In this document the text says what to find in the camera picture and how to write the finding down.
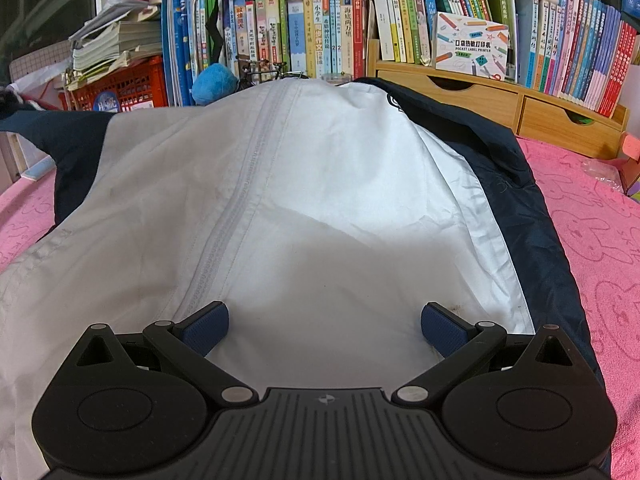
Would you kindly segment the red plastic crate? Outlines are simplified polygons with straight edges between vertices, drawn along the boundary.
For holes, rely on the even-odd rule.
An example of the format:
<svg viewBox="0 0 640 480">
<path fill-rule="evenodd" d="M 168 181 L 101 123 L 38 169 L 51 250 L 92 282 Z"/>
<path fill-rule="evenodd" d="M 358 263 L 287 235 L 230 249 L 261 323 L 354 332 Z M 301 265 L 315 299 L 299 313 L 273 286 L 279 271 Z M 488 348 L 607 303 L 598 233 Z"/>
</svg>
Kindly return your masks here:
<svg viewBox="0 0 640 480">
<path fill-rule="evenodd" d="M 95 82 L 58 94 L 63 110 L 121 113 L 166 107 L 164 64 L 160 55 L 142 58 Z"/>
</svg>

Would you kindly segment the white and navy jacket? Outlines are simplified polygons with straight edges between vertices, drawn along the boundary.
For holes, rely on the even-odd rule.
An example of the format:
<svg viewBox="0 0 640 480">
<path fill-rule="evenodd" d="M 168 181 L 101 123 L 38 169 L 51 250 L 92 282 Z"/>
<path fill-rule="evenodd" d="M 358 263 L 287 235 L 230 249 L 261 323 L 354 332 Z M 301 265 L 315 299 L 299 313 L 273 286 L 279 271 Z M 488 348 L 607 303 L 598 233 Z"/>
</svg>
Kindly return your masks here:
<svg viewBox="0 0 640 480">
<path fill-rule="evenodd" d="M 30 420 L 84 329 L 212 301 L 212 361 L 258 390 L 393 390 L 437 363 L 437 301 L 555 324 L 597 365 L 570 265 L 514 134 L 379 79 L 283 79 L 197 107 L 37 110 L 1 127 L 56 165 L 54 225 L 1 275 L 1 474 L 46 471 Z"/>
</svg>

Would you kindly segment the pink toy house frame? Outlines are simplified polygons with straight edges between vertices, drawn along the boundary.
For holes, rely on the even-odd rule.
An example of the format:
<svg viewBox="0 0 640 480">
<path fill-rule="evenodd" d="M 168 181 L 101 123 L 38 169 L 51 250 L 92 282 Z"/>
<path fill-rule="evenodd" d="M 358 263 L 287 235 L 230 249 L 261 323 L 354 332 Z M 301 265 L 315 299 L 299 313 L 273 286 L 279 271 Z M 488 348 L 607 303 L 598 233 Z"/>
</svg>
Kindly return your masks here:
<svg viewBox="0 0 640 480">
<path fill-rule="evenodd" d="M 620 182 L 624 191 L 628 192 L 640 176 L 640 140 L 626 132 L 620 140 L 620 150 L 625 156 L 623 165 L 620 166 Z"/>
</svg>

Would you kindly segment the white pencil pattern box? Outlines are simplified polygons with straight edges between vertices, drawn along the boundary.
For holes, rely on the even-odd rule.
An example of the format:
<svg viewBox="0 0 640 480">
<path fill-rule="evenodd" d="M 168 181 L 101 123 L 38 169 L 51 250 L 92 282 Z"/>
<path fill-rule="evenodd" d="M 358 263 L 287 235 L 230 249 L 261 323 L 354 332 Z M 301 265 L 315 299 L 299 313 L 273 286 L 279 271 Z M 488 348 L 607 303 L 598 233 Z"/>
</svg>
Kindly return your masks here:
<svg viewBox="0 0 640 480">
<path fill-rule="evenodd" d="M 435 70 L 504 81 L 509 47 L 510 30 L 505 24 L 446 12 L 435 15 Z"/>
</svg>

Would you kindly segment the wooden drawer organizer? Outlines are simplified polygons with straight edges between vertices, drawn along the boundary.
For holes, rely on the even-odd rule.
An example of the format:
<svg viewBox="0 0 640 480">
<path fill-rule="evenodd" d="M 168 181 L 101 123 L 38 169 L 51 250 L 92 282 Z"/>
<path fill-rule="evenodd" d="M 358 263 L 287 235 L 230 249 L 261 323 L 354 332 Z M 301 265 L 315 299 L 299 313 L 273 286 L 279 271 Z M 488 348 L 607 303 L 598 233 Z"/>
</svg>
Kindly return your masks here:
<svg viewBox="0 0 640 480">
<path fill-rule="evenodd" d="M 510 128 L 518 136 L 591 158 L 615 158 L 629 120 L 628 108 L 620 104 L 611 116 L 602 116 L 517 84 L 423 65 L 386 62 L 376 39 L 368 42 L 366 74 L 400 84 L 438 102 L 472 110 Z"/>
</svg>

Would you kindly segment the stack of papers and booklets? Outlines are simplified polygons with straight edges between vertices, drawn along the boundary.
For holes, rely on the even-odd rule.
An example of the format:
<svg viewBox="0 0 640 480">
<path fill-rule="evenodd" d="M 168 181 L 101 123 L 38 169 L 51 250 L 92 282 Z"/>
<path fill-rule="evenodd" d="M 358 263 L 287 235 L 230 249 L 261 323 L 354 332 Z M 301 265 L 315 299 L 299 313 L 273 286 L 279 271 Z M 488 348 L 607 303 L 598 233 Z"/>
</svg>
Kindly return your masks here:
<svg viewBox="0 0 640 480">
<path fill-rule="evenodd" d="M 107 0 L 95 18 L 68 37 L 64 84 L 75 91 L 134 62 L 162 53 L 160 6 L 143 0 Z"/>
</svg>

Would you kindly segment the blue plush ball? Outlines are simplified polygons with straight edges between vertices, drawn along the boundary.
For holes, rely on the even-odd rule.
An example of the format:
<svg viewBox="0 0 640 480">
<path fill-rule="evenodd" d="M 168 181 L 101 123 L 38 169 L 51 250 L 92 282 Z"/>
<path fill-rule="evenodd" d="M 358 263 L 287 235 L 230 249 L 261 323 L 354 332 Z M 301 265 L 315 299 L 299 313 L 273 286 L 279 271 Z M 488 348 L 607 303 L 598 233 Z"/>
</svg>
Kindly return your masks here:
<svg viewBox="0 0 640 480">
<path fill-rule="evenodd" d="M 219 101 L 238 90 L 239 79 L 228 67 L 215 63 L 198 74 L 192 86 L 196 105 L 205 106 Z"/>
</svg>

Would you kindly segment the row of upright books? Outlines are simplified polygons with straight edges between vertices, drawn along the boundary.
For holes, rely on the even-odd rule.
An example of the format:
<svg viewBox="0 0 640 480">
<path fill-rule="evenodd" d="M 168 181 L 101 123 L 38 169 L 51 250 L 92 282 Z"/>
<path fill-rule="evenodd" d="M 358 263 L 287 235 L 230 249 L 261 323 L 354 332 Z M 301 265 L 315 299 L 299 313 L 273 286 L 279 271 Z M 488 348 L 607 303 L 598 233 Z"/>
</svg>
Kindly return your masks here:
<svg viewBox="0 0 640 480">
<path fill-rule="evenodd" d="M 611 116 L 639 84 L 639 0 L 151 0 L 168 102 L 196 105 L 194 80 L 240 58 L 285 62 L 308 79 L 366 76 L 368 42 L 386 62 L 433 67 L 434 18 L 446 12 L 505 24 L 506 79 Z"/>
</svg>

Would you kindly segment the miniature black bicycle model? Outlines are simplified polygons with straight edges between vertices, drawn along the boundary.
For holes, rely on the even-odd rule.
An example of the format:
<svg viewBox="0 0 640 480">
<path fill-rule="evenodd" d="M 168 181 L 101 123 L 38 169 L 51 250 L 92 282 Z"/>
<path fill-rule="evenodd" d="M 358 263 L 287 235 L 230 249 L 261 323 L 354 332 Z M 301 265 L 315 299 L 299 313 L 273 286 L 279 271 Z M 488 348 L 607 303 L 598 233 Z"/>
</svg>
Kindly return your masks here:
<svg viewBox="0 0 640 480">
<path fill-rule="evenodd" d="M 246 90 L 262 84 L 281 79 L 308 79 L 304 72 L 289 70 L 285 62 L 271 63 L 268 60 L 252 61 L 249 58 L 240 58 L 239 82 L 236 90 Z"/>
</svg>

